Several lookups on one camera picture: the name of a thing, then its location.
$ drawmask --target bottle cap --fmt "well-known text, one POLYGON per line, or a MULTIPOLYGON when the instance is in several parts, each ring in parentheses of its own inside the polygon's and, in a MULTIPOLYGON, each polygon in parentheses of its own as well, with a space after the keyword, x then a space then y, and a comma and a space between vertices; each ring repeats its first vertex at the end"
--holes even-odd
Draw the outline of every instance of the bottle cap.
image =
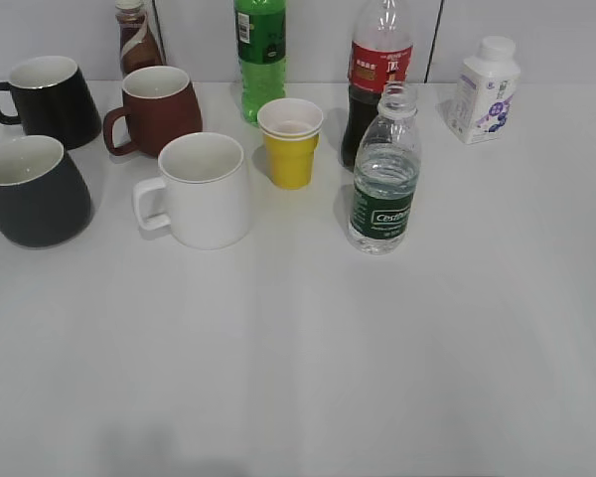
POLYGON ((417 114, 417 89, 403 81, 386 84, 377 112, 388 119, 406 119, 417 114))
POLYGON ((143 7, 143 0, 115 0, 115 6, 121 10, 143 7))
POLYGON ((486 37, 479 44, 477 56, 488 62, 503 62, 511 60, 516 50, 517 45, 510 38, 486 37))

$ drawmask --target milk carton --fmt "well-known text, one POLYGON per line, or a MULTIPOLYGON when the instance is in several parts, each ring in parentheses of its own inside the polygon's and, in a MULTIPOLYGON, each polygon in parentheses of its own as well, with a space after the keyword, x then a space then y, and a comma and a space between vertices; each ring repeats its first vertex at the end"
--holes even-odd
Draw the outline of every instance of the milk carton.
POLYGON ((521 75, 516 49, 509 38, 486 37, 464 61, 448 126, 466 144, 497 139, 505 129, 521 75))

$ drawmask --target white mug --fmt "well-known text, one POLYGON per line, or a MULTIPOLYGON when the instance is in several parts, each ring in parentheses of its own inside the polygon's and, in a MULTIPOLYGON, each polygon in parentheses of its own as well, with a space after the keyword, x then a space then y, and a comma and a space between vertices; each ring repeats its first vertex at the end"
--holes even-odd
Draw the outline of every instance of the white mug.
POLYGON ((159 155, 161 177, 137 184, 133 208, 139 226, 155 231, 170 226, 179 242, 214 250, 241 240, 252 220, 245 154, 235 140, 200 132, 175 139, 159 155), (166 213, 145 218, 140 201, 165 189, 166 213))

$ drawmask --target red bottle label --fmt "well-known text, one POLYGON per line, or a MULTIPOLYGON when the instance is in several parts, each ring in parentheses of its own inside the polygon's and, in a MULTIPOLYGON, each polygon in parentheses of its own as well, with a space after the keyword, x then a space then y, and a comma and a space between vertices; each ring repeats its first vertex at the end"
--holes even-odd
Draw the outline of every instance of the red bottle label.
POLYGON ((349 61, 349 81, 352 85, 382 93, 389 81, 406 80, 413 47, 399 52, 374 52, 353 43, 349 61))

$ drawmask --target stacked cups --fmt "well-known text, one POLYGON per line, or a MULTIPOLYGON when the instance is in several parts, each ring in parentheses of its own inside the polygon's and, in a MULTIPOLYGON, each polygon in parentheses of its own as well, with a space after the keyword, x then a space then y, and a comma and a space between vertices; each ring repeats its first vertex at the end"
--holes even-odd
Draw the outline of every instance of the stacked cups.
POLYGON ((258 111, 276 186, 295 190, 309 185, 324 119, 322 109, 304 99, 276 99, 258 111))

